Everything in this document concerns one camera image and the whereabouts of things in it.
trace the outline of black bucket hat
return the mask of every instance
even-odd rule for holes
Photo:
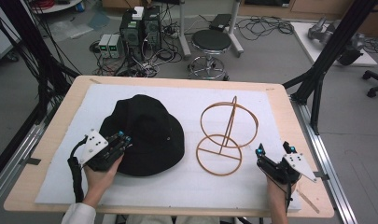
[[[135,95],[119,100],[99,133],[123,131],[132,138],[118,172],[132,176],[155,175],[176,165],[185,154],[182,126],[157,99]]]

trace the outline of white sleeve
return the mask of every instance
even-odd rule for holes
[[[63,216],[62,224],[93,224],[96,211],[84,203],[72,203]]]

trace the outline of wooden table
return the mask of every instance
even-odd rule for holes
[[[8,211],[22,212],[64,212],[69,204],[39,204],[35,198],[45,179],[49,164],[68,129],[71,120],[81,105],[88,87],[91,84],[116,84],[149,87],[184,87],[200,89],[220,89],[239,91],[264,91],[269,98],[273,116],[283,141],[300,149],[304,155],[311,155],[301,126],[288,99],[287,92],[280,84],[221,82],[206,80],[136,78],[136,77],[93,77],[76,78],[66,94],[61,106],[45,131],[36,147],[32,158],[40,159],[38,165],[27,164],[14,188],[5,201]],[[313,171],[317,168],[313,158],[307,156]],[[329,196],[320,179],[316,183],[302,178],[297,186],[301,207],[299,212],[289,213],[290,217],[332,217],[334,211]],[[154,214],[154,215],[185,215],[185,216],[224,216],[224,217],[268,217],[269,212],[234,209],[182,209],[182,208],[138,208],[127,206],[106,206],[97,208],[100,213],[113,214]]]

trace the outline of wheeled stool base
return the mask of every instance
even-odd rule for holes
[[[227,72],[224,70],[224,64],[221,60],[209,56],[197,57],[188,66],[189,78],[191,75],[201,77],[203,79],[215,79],[221,76],[223,80],[229,80]]]

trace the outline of round stool seat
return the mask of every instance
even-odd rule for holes
[[[216,30],[201,30],[192,36],[195,48],[210,54],[224,53],[231,46],[230,37]]]

